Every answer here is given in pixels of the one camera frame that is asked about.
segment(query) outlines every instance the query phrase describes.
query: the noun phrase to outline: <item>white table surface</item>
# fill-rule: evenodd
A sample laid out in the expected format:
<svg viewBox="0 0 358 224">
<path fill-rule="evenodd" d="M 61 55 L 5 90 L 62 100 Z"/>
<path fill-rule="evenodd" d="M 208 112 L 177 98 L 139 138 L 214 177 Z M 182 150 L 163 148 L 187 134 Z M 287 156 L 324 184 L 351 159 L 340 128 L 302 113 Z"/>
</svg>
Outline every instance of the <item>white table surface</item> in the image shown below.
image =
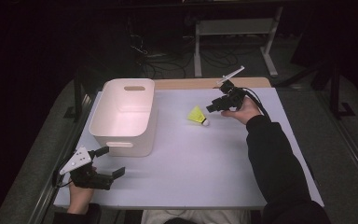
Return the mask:
<svg viewBox="0 0 358 224">
<path fill-rule="evenodd" d="M 319 191 L 302 157 L 278 94 L 273 88 L 253 88 L 273 121 L 286 133 L 299 159 L 313 201 L 324 206 Z M 126 174 L 110 190 L 95 190 L 92 201 L 119 209 L 230 209 L 260 208 L 266 204 L 248 160 L 245 126 L 206 106 L 223 96 L 218 89 L 156 91 L 158 106 L 156 137 L 151 154 L 143 158 L 110 157 L 94 159 L 99 174 L 109 175 L 125 166 Z M 98 149 L 89 132 L 94 104 L 77 147 Z M 210 121 L 204 127 L 186 118 L 199 105 Z M 61 188 L 54 202 L 69 204 L 69 189 Z"/>
</svg>

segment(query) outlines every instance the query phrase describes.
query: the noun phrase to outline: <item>human hand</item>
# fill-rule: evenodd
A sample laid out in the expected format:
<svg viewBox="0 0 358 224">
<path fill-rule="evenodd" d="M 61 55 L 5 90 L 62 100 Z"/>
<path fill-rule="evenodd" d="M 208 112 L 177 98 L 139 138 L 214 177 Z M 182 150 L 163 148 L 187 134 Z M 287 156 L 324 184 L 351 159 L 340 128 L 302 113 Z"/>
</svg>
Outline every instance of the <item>human hand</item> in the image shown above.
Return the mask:
<svg viewBox="0 0 358 224">
<path fill-rule="evenodd" d="M 239 120 L 242 124 L 246 125 L 246 123 L 254 116 L 261 115 L 258 106 L 255 102 L 249 97 L 243 98 L 242 107 L 238 111 L 230 111 L 225 110 L 221 112 L 223 117 L 232 117 L 234 119 Z"/>
<path fill-rule="evenodd" d="M 89 210 L 89 203 L 94 194 L 94 189 L 83 189 L 75 186 L 72 182 L 69 184 L 70 203 L 67 213 L 84 215 Z"/>
</svg>

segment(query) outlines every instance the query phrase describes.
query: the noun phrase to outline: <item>human arm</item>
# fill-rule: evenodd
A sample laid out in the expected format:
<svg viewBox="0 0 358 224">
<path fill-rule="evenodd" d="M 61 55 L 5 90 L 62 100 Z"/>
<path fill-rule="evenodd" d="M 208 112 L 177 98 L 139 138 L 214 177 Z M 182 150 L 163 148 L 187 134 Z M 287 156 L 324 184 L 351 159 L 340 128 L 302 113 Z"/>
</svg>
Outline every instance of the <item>human arm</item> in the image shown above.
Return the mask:
<svg viewBox="0 0 358 224">
<path fill-rule="evenodd" d="M 222 115 L 239 120 L 248 130 L 249 160 L 267 201 L 263 223 L 330 223 L 322 207 L 311 200 L 304 172 L 281 125 L 262 116 L 247 97 L 239 111 Z"/>
<path fill-rule="evenodd" d="M 66 213 L 55 213 L 53 224 L 97 224 L 100 222 L 101 207 L 90 203 L 94 189 L 76 187 L 69 184 L 70 203 Z"/>
</svg>

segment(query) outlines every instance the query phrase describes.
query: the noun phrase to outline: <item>metal frame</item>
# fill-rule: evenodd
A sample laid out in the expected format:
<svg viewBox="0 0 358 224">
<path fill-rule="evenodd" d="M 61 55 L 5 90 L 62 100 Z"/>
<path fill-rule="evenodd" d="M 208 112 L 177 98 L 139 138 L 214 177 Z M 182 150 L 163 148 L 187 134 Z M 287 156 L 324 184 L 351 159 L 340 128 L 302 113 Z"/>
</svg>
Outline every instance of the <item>metal frame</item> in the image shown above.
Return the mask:
<svg viewBox="0 0 358 224">
<path fill-rule="evenodd" d="M 194 52 L 195 77 L 202 77 L 200 62 L 200 36 L 201 35 L 244 35 L 268 34 L 268 41 L 261 47 L 261 53 L 268 68 L 269 74 L 276 77 L 278 72 L 269 56 L 269 51 L 277 31 L 283 7 L 278 7 L 272 19 L 247 19 L 225 21 L 199 21 L 196 24 L 196 47 Z"/>
</svg>

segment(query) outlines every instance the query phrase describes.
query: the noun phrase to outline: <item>yellow shuttlecock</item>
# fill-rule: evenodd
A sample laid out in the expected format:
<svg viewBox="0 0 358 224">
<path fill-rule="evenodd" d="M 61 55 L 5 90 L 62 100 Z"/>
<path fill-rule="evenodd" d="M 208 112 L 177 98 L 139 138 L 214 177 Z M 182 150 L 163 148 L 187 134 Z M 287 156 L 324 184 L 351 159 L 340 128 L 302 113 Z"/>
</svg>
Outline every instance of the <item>yellow shuttlecock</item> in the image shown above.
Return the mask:
<svg viewBox="0 0 358 224">
<path fill-rule="evenodd" d="M 194 108 L 190 111 L 190 113 L 188 114 L 187 118 L 189 120 L 193 120 L 197 123 L 201 123 L 203 126 L 208 126 L 209 125 L 209 120 L 207 120 L 204 116 L 204 114 L 202 113 L 201 109 L 199 106 L 194 106 Z"/>
</svg>

